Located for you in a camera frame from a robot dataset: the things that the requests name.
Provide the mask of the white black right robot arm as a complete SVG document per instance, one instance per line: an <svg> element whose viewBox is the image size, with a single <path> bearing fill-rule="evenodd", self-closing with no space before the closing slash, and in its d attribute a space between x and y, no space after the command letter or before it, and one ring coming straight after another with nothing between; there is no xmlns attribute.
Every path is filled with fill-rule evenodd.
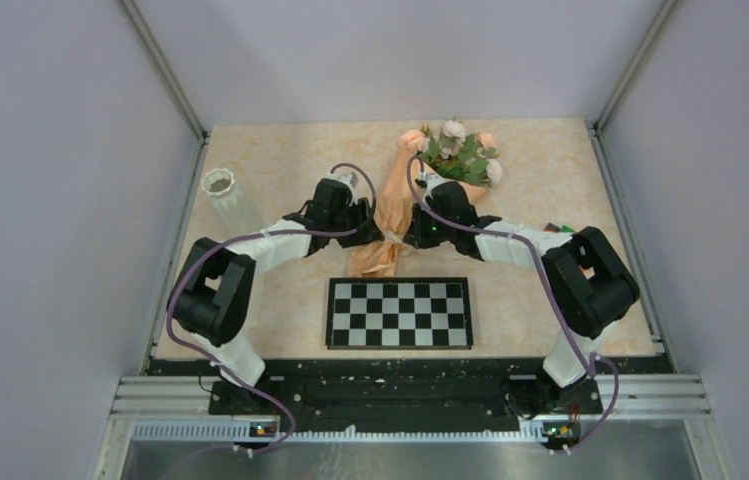
<svg viewBox="0 0 749 480"><path fill-rule="evenodd" d="M551 232L480 216L461 184L437 174L409 186L414 204L404 243L419 250L449 243L463 256L538 274L561 332L543 361L536 397L544 409L564 411L576 400L575 383L594 374L606 333L641 296L617 251L596 227Z"/></svg>

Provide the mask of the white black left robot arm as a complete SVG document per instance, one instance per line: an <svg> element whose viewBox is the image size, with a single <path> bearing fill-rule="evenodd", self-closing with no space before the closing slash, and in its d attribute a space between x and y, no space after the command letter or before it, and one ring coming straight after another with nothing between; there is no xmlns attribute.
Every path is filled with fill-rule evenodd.
<svg viewBox="0 0 749 480"><path fill-rule="evenodd" d="M350 176L330 174L300 210L273 225L225 242L203 237L192 245L169 296L166 323L194 337L190 349L234 384L233 401L245 412L264 410L271 397L270 386L260 379L265 362L244 333L256 278L310 257L331 241L349 248L383 240L375 207L357 195Z"/></svg>

